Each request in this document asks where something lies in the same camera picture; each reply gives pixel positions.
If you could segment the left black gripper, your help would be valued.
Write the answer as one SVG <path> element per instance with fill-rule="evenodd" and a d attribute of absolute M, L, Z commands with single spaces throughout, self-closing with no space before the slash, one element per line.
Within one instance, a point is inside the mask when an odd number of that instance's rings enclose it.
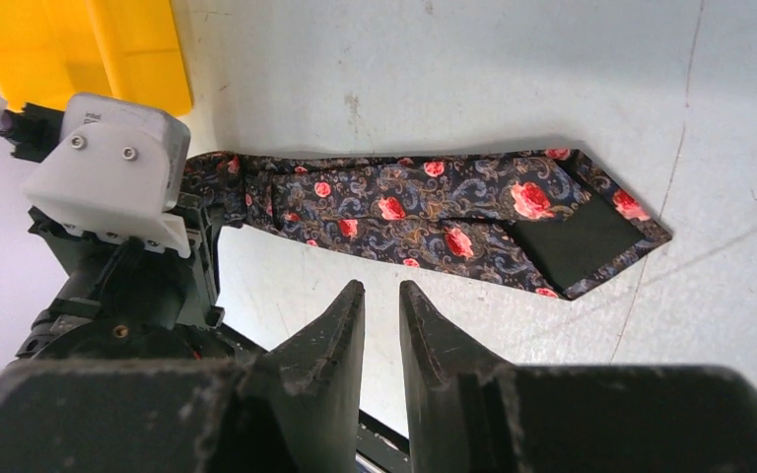
<path fill-rule="evenodd" d="M 31 208 L 29 231 L 45 241 L 67 280 L 32 323 L 17 359 L 243 360 L 264 354 L 225 323 L 217 304 L 223 206 L 184 195 L 171 214 L 185 225 L 188 257 L 141 237 L 78 234 Z"/>

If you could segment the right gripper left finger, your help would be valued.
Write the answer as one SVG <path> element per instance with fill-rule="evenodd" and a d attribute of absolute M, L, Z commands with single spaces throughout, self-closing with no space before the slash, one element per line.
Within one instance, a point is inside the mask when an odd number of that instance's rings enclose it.
<path fill-rule="evenodd" d="M 232 360 L 61 360 L 0 375 L 0 472 L 352 472 L 365 289 Z"/>

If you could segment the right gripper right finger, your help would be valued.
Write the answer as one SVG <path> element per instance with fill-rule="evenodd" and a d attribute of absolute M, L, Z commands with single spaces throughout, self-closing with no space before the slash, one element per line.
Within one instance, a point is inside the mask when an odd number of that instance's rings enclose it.
<path fill-rule="evenodd" d="M 416 472 L 757 472 L 757 389 L 714 365 L 526 365 L 399 288 Z"/>

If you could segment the dark floral red-dotted tie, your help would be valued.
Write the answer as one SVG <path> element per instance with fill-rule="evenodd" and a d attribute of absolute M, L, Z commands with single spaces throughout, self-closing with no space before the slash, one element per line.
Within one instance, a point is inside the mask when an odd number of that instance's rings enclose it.
<path fill-rule="evenodd" d="M 578 149 L 315 160 L 211 152 L 181 189 L 251 227 L 370 260 L 572 301 L 670 241 Z"/>

